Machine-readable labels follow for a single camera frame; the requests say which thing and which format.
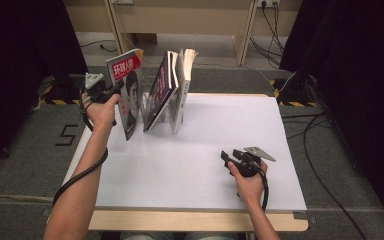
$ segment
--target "forearm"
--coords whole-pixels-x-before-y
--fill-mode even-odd
[[[259,203],[246,204],[258,240],[280,239]]]
[[[97,163],[105,153],[110,128],[95,129],[73,176]],[[84,239],[96,204],[101,166],[71,185],[52,210],[45,239]]]

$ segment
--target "floor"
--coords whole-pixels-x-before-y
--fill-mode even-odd
[[[105,60],[117,53],[102,50],[100,45],[114,50],[112,34],[78,33],[78,39],[80,45],[88,45],[82,50],[89,71],[105,72]],[[255,39],[266,49],[270,46],[271,38]],[[231,91],[273,96],[269,81],[291,75],[272,67],[251,45],[245,65],[237,66],[232,40],[226,36],[159,35],[157,46],[140,47],[145,49],[144,65],[150,69],[149,77],[164,51],[196,49],[199,55],[194,74],[199,81],[191,89],[194,92]],[[279,108],[307,204],[308,211],[303,217],[310,225],[305,232],[281,232],[281,238],[362,239],[358,226],[366,239],[384,239],[382,204],[367,179],[353,168],[329,118],[322,115],[304,134],[315,114],[323,112],[320,105]],[[9,157],[0,159],[0,239],[42,238],[50,201],[65,177],[84,129],[77,112],[73,104],[42,105],[9,146]],[[61,137],[64,131],[73,137]],[[101,232],[91,231],[88,239],[102,236]]]

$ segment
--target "hand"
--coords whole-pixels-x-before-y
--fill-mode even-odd
[[[260,205],[261,195],[264,191],[261,176],[256,174],[253,177],[245,178],[232,162],[228,163],[228,167],[232,175],[235,177],[238,194],[245,202],[245,205],[247,207],[252,204]],[[268,166],[264,161],[261,161],[261,169],[267,173]]]
[[[112,127],[115,118],[114,107],[119,99],[120,95],[114,94],[105,104],[92,103],[91,101],[84,103],[87,116],[92,121],[94,128]]]

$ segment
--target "gray carpet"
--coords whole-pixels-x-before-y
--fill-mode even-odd
[[[105,68],[91,67],[91,73]],[[152,81],[156,69],[145,69]],[[267,72],[268,78],[287,77]],[[270,84],[253,70],[194,70],[190,92],[265,93]],[[320,107],[280,106],[282,116],[316,114]],[[304,151],[302,132],[312,117],[284,118],[292,158],[308,207],[310,228],[280,233],[282,239],[361,239],[357,230],[315,177]],[[345,207],[368,239],[384,239],[384,209],[367,179],[353,168],[344,145],[326,116],[306,135],[311,163],[326,187]],[[51,209],[80,140],[84,124],[76,105],[43,105],[33,112],[0,159],[0,239],[41,239]],[[99,239],[90,232],[88,239]]]

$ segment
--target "book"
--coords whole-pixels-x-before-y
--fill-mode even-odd
[[[186,98],[189,92],[189,86],[192,80],[192,66],[195,60],[196,52],[194,49],[183,49],[179,52],[177,74],[179,90],[177,97],[171,103],[171,128],[173,133],[178,133],[180,125],[183,122],[183,113],[185,111]]]
[[[143,50],[133,49],[106,61],[113,86],[122,86],[118,108],[127,141],[135,132],[140,116],[145,113],[141,85],[142,59]]]
[[[173,62],[177,62],[178,54],[167,51],[161,61],[155,80],[149,91],[146,114],[144,120],[143,131],[149,131],[162,115],[166,106],[170,102],[170,98],[175,94],[179,87],[177,82],[177,74],[175,72]]]

